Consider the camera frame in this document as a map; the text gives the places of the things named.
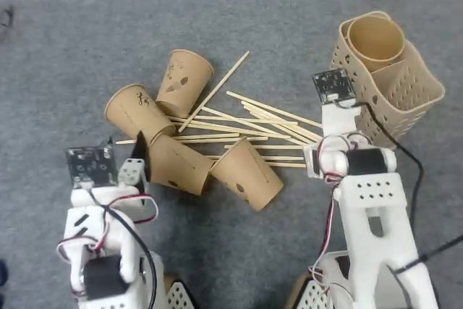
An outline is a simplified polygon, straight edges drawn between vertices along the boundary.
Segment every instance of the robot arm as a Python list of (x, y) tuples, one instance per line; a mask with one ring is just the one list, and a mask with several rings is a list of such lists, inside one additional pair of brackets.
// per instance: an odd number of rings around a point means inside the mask
[[(357, 131), (354, 118), (360, 108), (345, 70), (313, 79), (325, 137), (304, 149), (307, 174), (334, 183), (333, 199), (347, 241), (346, 252), (320, 255), (323, 283), (317, 282), (329, 289), (339, 309), (437, 309), (424, 264), (397, 277), (391, 272), (418, 258), (394, 152), (371, 145)], [(381, 233), (373, 229), (373, 221)]]
[[(165, 309), (162, 261), (144, 244), (141, 250), (134, 223), (158, 214), (154, 199), (139, 191), (146, 184), (144, 159), (127, 159), (119, 173), (110, 145), (71, 148), (67, 159), (74, 207), (57, 251), (71, 265), (79, 308)], [(149, 206), (155, 213), (147, 219)]]

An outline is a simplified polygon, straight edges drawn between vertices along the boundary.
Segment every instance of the red and white wire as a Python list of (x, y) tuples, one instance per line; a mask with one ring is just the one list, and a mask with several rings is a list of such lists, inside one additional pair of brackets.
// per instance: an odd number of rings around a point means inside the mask
[(61, 258), (62, 261), (66, 262), (66, 263), (71, 263), (71, 261), (67, 257), (67, 254), (64, 252), (63, 247), (66, 244), (69, 244), (71, 242), (77, 242), (77, 241), (82, 241), (81, 246), (86, 246), (87, 245), (91, 250), (94, 249), (93, 245), (98, 244), (98, 240), (96, 238), (89, 237), (89, 236), (86, 236), (86, 235), (81, 235), (81, 236), (76, 236), (76, 237), (70, 237), (70, 238), (63, 239), (56, 246), (56, 253)]
[(118, 203), (118, 202), (122, 202), (122, 201), (134, 201), (134, 200), (150, 200), (153, 205), (154, 205), (154, 208), (156, 210), (156, 213), (146, 219), (141, 219), (141, 220), (137, 220), (137, 221), (134, 221), (134, 224), (144, 224), (145, 222), (149, 222), (149, 221), (153, 221), (153, 220), (156, 220), (158, 218), (158, 215), (159, 215), (159, 208), (158, 208), (158, 204), (156, 204), (156, 201), (154, 200), (153, 197), (151, 197), (150, 195), (146, 195), (146, 194), (140, 194), (140, 195), (125, 195), (123, 197), (119, 197), (119, 198), (116, 198), (114, 199), (113, 201), (111, 201), (109, 204), (108, 204), (108, 207), (112, 207), (115, 203)]
[(329, 208), (328, 208), (328, 216), (326, 219), (326, 230), (325, 230), (325, 238), (323, 240), (322, 248), (320, 250), (320, 253), (318, 255), (317, 260), (314, 262), (314, 264), (309, 267), (309, 271), (312, 274), (312, 278), (319, 284), (322, 288), (326, 288), (326, 284), (323, 284), (322, 282), (318, 281), (317, 277), (315, 276), (315, 272), (317, 269), (318, 264), (320, 263), (321, 259), (323, 256), (326, 254), (326, 251), (328, 249), (330, 239), (331, 239), (331, 228), (333, 226), (333, 214), (334, 214), (334, 199), (331, 199)]

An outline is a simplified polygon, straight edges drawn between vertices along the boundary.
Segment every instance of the brown paper cup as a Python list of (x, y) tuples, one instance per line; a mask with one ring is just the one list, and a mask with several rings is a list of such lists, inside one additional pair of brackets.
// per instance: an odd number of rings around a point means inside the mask
[(239, 197), (262, 210), (282, 189), (283, 182), (244, 137), (214, 164), (211, 174)]
[(175, 126), (146, 93), (145, 87), (136, 83), (121, 88), (111, 97), (104, 116), (132, 139), (142, 131), (148, 144), (160, 132), (175, 133)]
[(173, 50), (156, 103), (168, 115), (187, 117), (214, 69), (199, 54)]
[(402, 29), (395, 22), (374, 15), (354, 20), (347, 29), (347, 41), (370, 72), (396, 62), (405, 47)]
[(213, 162), (167, 135), (150, 145), (151, 181), (201, 195)]

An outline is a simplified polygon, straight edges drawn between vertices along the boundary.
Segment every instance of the circuit board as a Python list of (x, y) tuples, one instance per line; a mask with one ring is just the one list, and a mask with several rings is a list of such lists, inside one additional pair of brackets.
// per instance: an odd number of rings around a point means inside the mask
[(93, 187), (117, 185), (117, 170), (112, 145), (68, 148), (66, 160), (73, 188), (91, 181)]
[(318, 72), (312, 78), (322, 105), (355, 98), (354, 88), (345, 69)]

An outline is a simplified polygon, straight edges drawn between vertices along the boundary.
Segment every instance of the wooden stick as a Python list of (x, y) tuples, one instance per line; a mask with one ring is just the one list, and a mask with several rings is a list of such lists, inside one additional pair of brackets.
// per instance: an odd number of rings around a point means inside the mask
[(250, 52), (248, 51), (245, 54), (243, 54), (243, 56), (238, 60), (238, 62), (236, 62), (235, 65), (229, 70), (229, 72), (225, 74), (222, 80), (220, 80), (220, 82), (214, 87), (214, 89), (208, 94), (208, 96), (204, 98), (201, 104), (197, 106), (196, 110), (192, 112), (190, 117), (188, 117), (187, 121), (185, 121), (184, 124), (179, 128), (179, 133), (183, 132), (183, 130), (187, 127), (187, 125), (191, 122), (191, 120), (195, 118), (198, 112), (200, 112), (202, 107), (206, 105), (206, 103), (214, 96), (214, 94), (216, 94), (218, 89), (222, 87), (222, 85), (229, 79), (229, 77), (234, 73), (234, 71), (238, 69), (238, 67), (246, 59), (249, 53)]
[(218, 133), (218, 134), (203, 134), (203, 135), (180, 135), (172, 137), (175, 140), (192, 140), (192, 139), (216, 139), (218, 137), (239, 137), (239, 133)]
[[(247, 109), (254, 117), (258, 117), (258, 118), (261, 118), (261, 119), (265, 119), (265, 118), (268, 118), (268, 116), (264, 115), (264, 114), (261, 114), (260, 112), (254, 112), (252, 111), (251, 109)], [(282, 130), (283, 132), (285, 133), (288, 133), (290, 135), (292, 135), (293, 137), (296, 137), (297, 139), (301, 140), (302, 141), (302, 145), (304, 144), (310, 144), (310, 143), (313, 143), (313, 141), (309, 140), (309, 139), (306, 139), (305, 137), (301, 136), (300, 134), (296, 133), (296, 132), (293, 132), (292, 130), (288, 129), (288, 128), (285, 128), (279, 124), (272, 124), (274, 127), (278, 128), (279, 130)]]
[[(176, 126), (181, 126), (181, 122), (172, 122)], [(236, 127), (228, 127), (228, 126), (221, 126), (212, 123), (206, 122), (198, 122), (200, 124), (189, 123), (187, 125), (188, 128), (197, 128), (199, 130), (216, 130), (218, 132), (235, 132), (239, 134), (246, 134), (246, 135), (257, 135), (259, 137), (277, 137), (278, 139), (288, 139), (290, 136), (288, 135), (281, 135), (281, 134), (272, 134), (272, 133), (264, 133), (258, 132), (257, 130), (245, 130), (243, 128), (236, 128)]]
[[(225, 145), (225, 148), (231, 148), (233, 145)], [(301, 145), (254, 145), (254, 148), (262, 150), (302, 150)]]
[[(220, 159), (223, 155), (209, 155), (210, 159)], [(304, 161), (304, 157), (296, 156), (261, 156), (266, 161)]]
[[(246, 110), (253, 110), (258, 112), (259, 114), (263, 114), (267, 116), (268, 119), (278, 119), (282, 120), (281, 117), (276, 116), (275, 114), (272, 114), (271, 112), (268, 112), (264, 109), (261, 109), (255, 105), (252, 105), (251, 103), (248, 103), (246, 101), (242, 101), (241, 104), (245, 107)], [(292, 125), (285, 125), (283, 124), (282, 127), (287, 128), (288, 130), (291, 130), (293, 132), (296, 132), (297, 134), (304, 135), (305, 137), (308, 137), (309, 139), (313, 141), (319, 141), (321, 140), (321, 136), (318, 134), (315, 134), (314, 132), (311, 132), (309, 130), (306, 130), (305, 128), (302, 128), (300, 126), (292, 126)]]
[(248, 102), (248, 103), (251, 103), (251, 104), (260, 106), (261, 108), (264, 108), (264, 109), (267, 109), (267, 110), (271, 110), (271, 111), (273, 111), (273, 112), (276, 112), (277, 114), (282, 114), (282, 115), (284, 115), (284, 116), (291, 117), (292, 119), (297, 119), (298, 121), (301, 121), (301, 122), (304, 122), (304, 123), (308, 123), (308, 124), (311, 124), (312, 126), (321, 128), (321, 124), (320, 124), (320, 123), (314, 122), (314, 121), (312, 121), (311, 119), (305, 119), (304, 117), (291, 114), (290, 112), (287, 112), (287, 111), (283, 111), (283, 110), (274, 108), (274, 107), (272, 107), (272, 106), (269, 106), (269, 105), (267, 105), (267, 104), (264, 104), (264, 103), (261, 103), (261, 102), (258, 102), (258, 101), (254, 101), (254, 100), (252, 100), (251, 98), (247, 98), (247, 97), (241, 96), (241, 95), (239, 95), (239, 94), (230, 92), (229, 90), (226, 92), (226, 94), (228, 94), (229, 96), (235, 97), (235, 98), (237, 98), (237, 99), (240, 99), (240, 100), (242, 100), (242, 101), (246, 101), (246, 102)]
[(238, 118), (236, 117), (233, 117), (231, 115), (228, 115), (228, 114), (225, 114), (224, 112), (221, 112), (221, 111), (217, 111), (217, 110), (214, 110), (214, 109), (211, 109), (211, 108), (207, 108), (207, 107), (203, 107), (203, 110), (210, 113), (210, 114), (213, 114), (213, 115), (217, 115), (217, 116), (221, 116), (221, 117), (226, 117), (227, 119), (230, 119), (232, 121), (235, 121), (236, 123), (240, 123), (240, 124), (243, 124), (244, 126), (248, 126), (248, 127), (251, 127), (251, 128), (254, 128), (255, 130), (260, 130), (261, 132), (266, 132), (266, 133), (273, 133), (273, 134), (279, 134), (277, 132), (274, 132), (273, 130), (269, 130), (267, 128), (264, 128), (262, 126), (258, 126), (256, 124), (253, 124), (253, 123), (250, 123), (250, 122), (246, 122), (246, 121), (240, 121)]
[(116, 141), (116, 145), (128, 145), (128, 144), (135, 144), (137, 141), (133, 139), (127, 139), (127, 140), (118, 140)]
[[(193, 120), (196, 119), (206, 119), (208, 121), (224, 121), (224, 122), (233, 122), (231, 119), (227, 119), (226, 117), (220, 116), (203, 116), (197, 115)], [(296, 121), (279, 121), (277, 119), (245, 119), (245, 118), (238, 118), (240, 121), (246, 121), (251, 123), (265, 123), (265, 124), (286, 124), (289, 126), (297, 126)]]
[(279, 162), (266, 162), (269, 166), (283, 166), (287, 168), (307, 168), (304, 163), (279, 163)]
[[(239, 140), (238, 137), (222, 137), (219, 139), (190, 139), (180, 140), (184, 144), (203, 144), (203, 143), (235, 143)], [(265, 141), (268, 137), (249, 137), (249, 141)]]

